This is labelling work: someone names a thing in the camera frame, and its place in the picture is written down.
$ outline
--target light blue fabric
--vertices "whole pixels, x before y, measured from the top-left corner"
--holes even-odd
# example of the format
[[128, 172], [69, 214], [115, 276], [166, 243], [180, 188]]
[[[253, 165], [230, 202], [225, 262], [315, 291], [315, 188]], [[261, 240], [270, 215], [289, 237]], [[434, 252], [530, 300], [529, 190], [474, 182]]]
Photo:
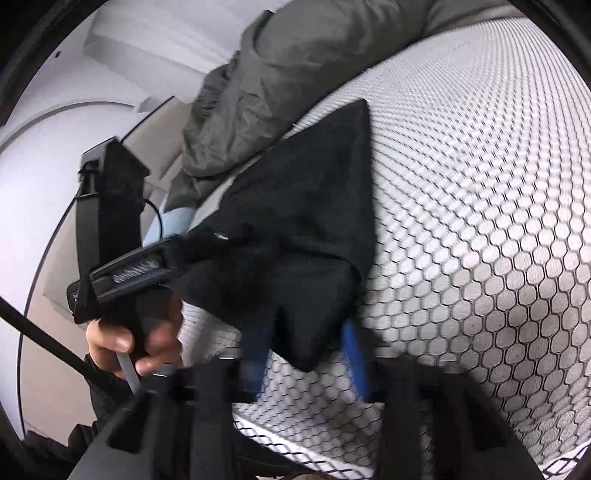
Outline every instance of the light blue fabric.
[[[166, 196], [160, 203], [160, 206], [158, 207], [160, 215], [162, 216], [163, 237], [185, 233], [189, 229], [189, 226], [191, 225], [191, 222], [195, 217], [196, 209], [190, 207], [182, 207], [164, 213], [164, 205], [166, 205], [167, 198], [168, 194], [166, 194]], [[152, 223], [150, 224], [150, 227], [146, 232], [142, 244], [144, 247], [146, 247], [147, 245], [156, 243], [159, 239], [160, 226], [158, 224], [158, 218], [154, 217], [154, 220], [152, 220]]]

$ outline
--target hand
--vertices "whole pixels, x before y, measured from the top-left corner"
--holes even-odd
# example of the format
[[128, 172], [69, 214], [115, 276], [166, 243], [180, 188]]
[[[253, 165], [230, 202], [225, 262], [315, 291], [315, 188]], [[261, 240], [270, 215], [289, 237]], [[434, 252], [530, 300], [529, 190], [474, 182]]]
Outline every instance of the hand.
[[[173, 295], [168, 305], [167, 318], [146, 338], [145, 348], [149, 355], [135, 363], [140, 375], [148, 375], [162, 364], [182, 365], [181, 342], [177, 339], [183, 323], [181, 307], [181, 299]], [[134, 349], [134, 337], [127, 328], [93, 320], [86, 329], [86, 341], [90, 357], [100, 369], [125, 378], [116, 352], [130, 353]]]

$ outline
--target olive green fabric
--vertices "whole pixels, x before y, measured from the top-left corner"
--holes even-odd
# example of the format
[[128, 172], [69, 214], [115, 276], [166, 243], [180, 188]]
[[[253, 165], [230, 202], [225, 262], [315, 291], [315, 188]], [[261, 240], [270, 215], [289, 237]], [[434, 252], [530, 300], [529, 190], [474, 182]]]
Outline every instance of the olive green fabric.
[[239, 56], [204, 82], [202, 92], [213, 94], [193, 105], [166, 209], [198, 207], [318, 101], [409, 44], [514, 15], [503, 0], [293, 0], [263, 12], [244, 31]]

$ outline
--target hexagonal mesh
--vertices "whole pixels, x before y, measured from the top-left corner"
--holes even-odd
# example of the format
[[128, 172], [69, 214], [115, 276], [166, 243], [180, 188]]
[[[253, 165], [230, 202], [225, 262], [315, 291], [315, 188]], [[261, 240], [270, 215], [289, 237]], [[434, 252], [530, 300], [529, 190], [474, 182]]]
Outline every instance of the hexagonal mesh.
[[569, 453], [540, 467], [544, 477], [552, 478], [570, 472], [587, 451], [589, 443], [591, 443], [591, 440], [587, 440]]
[[[365, 326], [425, 363], [458, 360], [539, 465], [582, 444], [591, 434], [589, 90], [536, 26], [515, 19], [406, 49], [294, 131], [358, 98], [371, 108], [379, 240]], [[208, 356], [238, 338], [227, 326], [218, 336], [223, 324], [202, 310], [185, 313], [187, 352], [197, 341], [197, 356]], [[371, 475], [381, 408], [357, 401], [338, 353], [308, 374], [271, 355], [261, 398], [235, 413], [243, 432], [298, 461], [340, 478]]]

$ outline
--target black cable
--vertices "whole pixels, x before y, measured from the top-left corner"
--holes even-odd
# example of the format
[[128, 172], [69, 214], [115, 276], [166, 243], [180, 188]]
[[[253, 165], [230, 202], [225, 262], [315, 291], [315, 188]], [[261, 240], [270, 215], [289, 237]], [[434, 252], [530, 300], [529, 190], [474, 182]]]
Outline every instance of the black cable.
[[164, 238], [164, 225], [162, 223], [162, 215], [160, 215], [160, 210], [158, 210], [158, 207], [156, 207], [156, 205], [154, 205], [148, 199], [144, 199], [144, 203], [146, 205], [150, 205], [156, 212], [156, 216], [158, 217], [158, 224], [160, 225], [160, 239], [162, 240]]
[[44, 348], [62, 362], [72, 367], [95, 387], [100, 388], [105, 394], [116, 402], [125, 401], [126, 396], [113, 388], [103, 376], [103, 372], [95, 371], [90, 365], [81, 360], [75, 353], [68, 350], [52, 336], [45, 333], [31, 320], [27, 319], [17, 309], [0, 297], [0, 318], [12, 325], [19, 332], [30, 338], [33, 342]]

